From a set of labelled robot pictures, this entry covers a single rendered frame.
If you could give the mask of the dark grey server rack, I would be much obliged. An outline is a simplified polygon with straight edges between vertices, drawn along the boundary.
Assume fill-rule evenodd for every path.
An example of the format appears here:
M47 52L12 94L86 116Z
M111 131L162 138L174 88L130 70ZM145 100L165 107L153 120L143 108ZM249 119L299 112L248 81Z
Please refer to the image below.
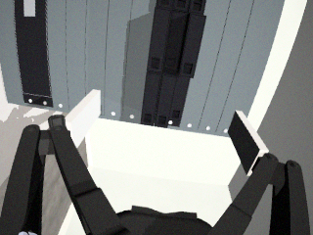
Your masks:
M284 4L0 0L7 102L69 113L101 90L99 118L230 138L235 110L248 117Z

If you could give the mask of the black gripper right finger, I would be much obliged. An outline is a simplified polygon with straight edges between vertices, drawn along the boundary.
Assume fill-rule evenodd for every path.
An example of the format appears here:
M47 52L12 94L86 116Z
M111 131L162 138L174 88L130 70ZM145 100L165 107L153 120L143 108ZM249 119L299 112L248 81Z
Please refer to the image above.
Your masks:
M207 235L244 235L268 184L273 185L269 235L310 235L301 166L268 153L243 112L235 111L228 134L249 178Z

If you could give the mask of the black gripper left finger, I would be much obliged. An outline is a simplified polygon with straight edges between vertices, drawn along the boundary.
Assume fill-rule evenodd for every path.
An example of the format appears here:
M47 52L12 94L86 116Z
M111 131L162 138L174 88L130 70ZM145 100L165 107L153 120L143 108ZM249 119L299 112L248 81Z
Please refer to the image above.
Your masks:
M23 129L1 211L0 235L41 235L46 155L55 155L86 235L132 235L77 150L100 113L100 90L93 89L66 118L50 116L49 129L40 130L37 124Z

